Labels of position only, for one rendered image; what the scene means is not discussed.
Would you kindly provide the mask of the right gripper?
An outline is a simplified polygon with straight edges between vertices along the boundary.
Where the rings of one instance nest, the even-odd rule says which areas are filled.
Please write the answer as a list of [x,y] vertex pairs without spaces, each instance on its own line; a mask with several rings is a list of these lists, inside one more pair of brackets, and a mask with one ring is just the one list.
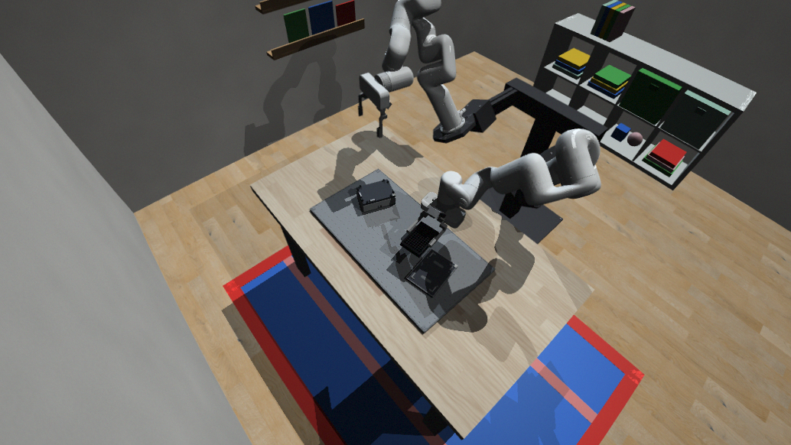
[[382,138],[382,121],[383,119],[387,119],[385,109],[389,108],[389,92],[385,89],[382,77],[379,74],[376,74],[373,77],[371,74],[365,73],[362,74],[359,79],[360,89],[362,91],[362,93],[359,94],[359,116],[363,115],[362,98],[367,99],[368,97],[371,102],[376,105],[376,108],[381,110],[379,117],[379,127],[376,129],[376,133],[377,137]]

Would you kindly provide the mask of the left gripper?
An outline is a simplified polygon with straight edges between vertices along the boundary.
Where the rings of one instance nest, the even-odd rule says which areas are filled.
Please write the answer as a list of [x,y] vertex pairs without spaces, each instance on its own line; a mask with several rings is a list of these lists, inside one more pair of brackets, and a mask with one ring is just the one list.
[[[428,213],[426,213],[426,212],[428,211],[428,209],[429,209],[429,207],[430,207],[430,206],[436,206],[436,205],[437,205],[437,198],[438,198],[438,195],[437,195],[436,193],[433,193],[433,192],[430,192],[430,193],[428,193],[428,194],[427,194],[427,195],[426,195],[426,196],[423,198],[423,200],[422,200],[422,203],[421,203],[421,208],[422,208],[422,211],[421,211],[421,213],[420,213],[420,217],[418,217],[418,218],[416,219],[416,221],[414,221],[414,222],[413,222],[413,224],[411,224],[411,225],[410,225],[410,227],[408,228],[408,230],[406,230],[406,232],[407,232],[408,234],[409,234],[409,233],[410,233],[410,232],[411,232],[411,231],[412,231],[412,230],[413,230],[413,229],[416,227],[416,224],[417,224],[417,223],[418,223],[418,222],[419,222],[419,221],[420,221],[420,220],[421,220],[423,217],[425,217],[425,218],[426,218],[427,216],[430,216],[430,217],[432,217],[433,219],[435,218],[435,217],[433,217],[432,215],[430,215],[430,214],[428,214]],[[439,239],[439,238],[440,238],[440,237],[443,235],[443,233],[446,231],[446,229],[447,229],[448,225],[449,225],[450,227],[452,227],[452,228],[455,228],[455,229],[456,229],[456,228],[457,228],[457,227],[458,227],[458,226],[459,226],[459,225],[460,225],[460,224],[461,224],[461,223],[464,221],[464,217],[465,217],[465,215],[466,215],[466,212],[465,212],[463,209],[461,209],[460,207],[459,207],[459,208],[457,208],[457,207],[456,207],[456,208],[454,208],[454,209],[452,209],[452,210],[448,210],[448,211],[447,211],[446,213],[444,213],[444,214],[446,215],[446,217],[445,217],[445,218],[442,218],[442,217],[441,217],[440,219],[437,219],[437,221],[441,222],[441,224],[440,224],[440,226],[439,226],[439,227],[441,227],[441,228],[442,228],[442,230],[441,230],[441,232],[440,232],[440,233],[439,233],[437,236],[435,236],[435,237],[434,237],[434,238],[433,238],[433,239],[432,239],[432,240],[431,240],[431,241],[428,243],[428,247],[430,247],[430,248],[431,248],[431,247],[432,247],[432,246],[433,246],[433,245],[434,245],[434,244],[435,244],[435,243],[438,241],[438,239]],[[446,224],[447,224],[447,225],[446,225]]]

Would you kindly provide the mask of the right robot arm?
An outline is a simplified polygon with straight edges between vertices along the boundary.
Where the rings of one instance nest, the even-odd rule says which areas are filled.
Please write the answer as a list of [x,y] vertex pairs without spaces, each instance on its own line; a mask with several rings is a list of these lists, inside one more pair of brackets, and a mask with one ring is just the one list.
[[[418,55],[422,63],[437,63],[422,67],[417,73],[417,80],[426,92],[438,119],[442,133],[452,133],[461,128],[465,119],[462,115],[466,109],[456,109],[451,94],[443,84],[451,83],[456,77],[454,44],[448,34],[436,37],[435,27],[424,17],[431,15],[441,7],[441,0],[398,0],[395,4],[389,27],[391,34],[386,55],[383,57],[382,77],[385,89],[390,92],[411,86],[413,73],[408,67],[402,67],[408,56],[411,40],[411,28],[416,31]],[[443,127],[443,128],[442,128]]]

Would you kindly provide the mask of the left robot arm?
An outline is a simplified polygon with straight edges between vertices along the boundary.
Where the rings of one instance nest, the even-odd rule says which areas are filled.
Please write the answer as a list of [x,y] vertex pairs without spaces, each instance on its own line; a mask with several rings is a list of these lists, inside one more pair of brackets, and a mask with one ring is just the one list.
[[[441,175],[437,205],[430,206],[427,213],[440,219],[455,207],[471,210],[491,187],[499,194],[520,189],[531,206],[591,195],[601,188],[596,168],[600,152],[594,133],[572,128],[558,137],[555,157],[550,161],[545,162],[536,153],[527,154],[501,167],[486,167],[464,184],[457,172],[445,172]],[[555,187],[557,184],[561,186]]]

